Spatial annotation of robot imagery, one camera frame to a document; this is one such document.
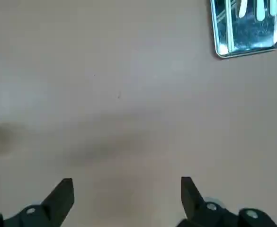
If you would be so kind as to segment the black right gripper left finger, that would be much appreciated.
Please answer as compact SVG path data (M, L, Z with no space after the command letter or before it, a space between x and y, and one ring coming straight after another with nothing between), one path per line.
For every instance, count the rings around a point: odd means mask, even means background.
M64 178L40 204L27 206L7 219L0 213L0 227L60 227L73 204L73 180Z

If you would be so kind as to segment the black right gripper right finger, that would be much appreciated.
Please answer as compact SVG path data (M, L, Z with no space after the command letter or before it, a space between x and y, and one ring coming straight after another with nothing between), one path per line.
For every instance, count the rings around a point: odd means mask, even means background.
M265 212L243 208L238 214L230 212L218 203L205 201L191 177L181 178L181 202L186 218L179 227L276 227L277 224Z

